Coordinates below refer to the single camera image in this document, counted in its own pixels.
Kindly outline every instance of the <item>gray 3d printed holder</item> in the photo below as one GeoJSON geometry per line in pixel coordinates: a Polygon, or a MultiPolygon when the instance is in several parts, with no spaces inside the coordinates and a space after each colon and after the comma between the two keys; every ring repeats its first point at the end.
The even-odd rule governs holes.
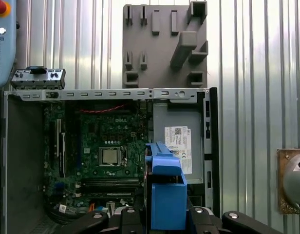
{"type": "Polygon", "coordinates": [[[124,88],[206,88],[206,16],[206,1],[125,5],[124,88]]]}

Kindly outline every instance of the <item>motherboard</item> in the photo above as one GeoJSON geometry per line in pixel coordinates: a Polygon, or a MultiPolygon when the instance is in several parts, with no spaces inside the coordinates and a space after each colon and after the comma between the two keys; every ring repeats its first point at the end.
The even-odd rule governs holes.
{"type": "Polygon", "coordinates": [[[141,187],[148,104],[69,102],[45,106],[44,194],[79,213],[131,205],[141,187]]]}

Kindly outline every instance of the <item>power supply label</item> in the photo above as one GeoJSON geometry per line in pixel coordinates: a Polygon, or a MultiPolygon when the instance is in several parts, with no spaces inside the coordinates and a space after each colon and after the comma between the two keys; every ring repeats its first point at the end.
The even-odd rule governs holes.
{"type": "Polygon", "coordinates": [[[187,126],[165,127],[165,145],[180,158],[184,174],[192,174],[191,129],[187,126]]]}

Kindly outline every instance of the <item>sheet metal side panel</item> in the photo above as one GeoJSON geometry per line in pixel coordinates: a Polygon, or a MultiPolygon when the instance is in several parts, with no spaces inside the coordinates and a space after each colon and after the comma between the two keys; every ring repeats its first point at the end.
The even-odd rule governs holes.
{"type": "MultiPolygon", "coordinates": [[[[188,0],[18,0],[17,67],[67,69],[67,89],[122,87],[122,7],[188,0]]],[[[277,212],[276,149],[300,147],[300,0],[209,0],[209,87],[219,88],[222,211],[300,234],[277,212]]]]}

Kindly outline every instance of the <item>chip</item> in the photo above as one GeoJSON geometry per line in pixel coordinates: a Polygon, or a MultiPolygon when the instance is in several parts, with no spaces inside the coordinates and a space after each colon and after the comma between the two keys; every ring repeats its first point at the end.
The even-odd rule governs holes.
{"type": "Polygon", "coordinates": [[[99,148],[98,163],[100,166],[120,166],[121,149],[119,147],[99,148]]]}
{"type": "Polygon", "coordinates": [[[117,150],[103,150],[102,163],[103,164],[117,164],[117,150]]]}

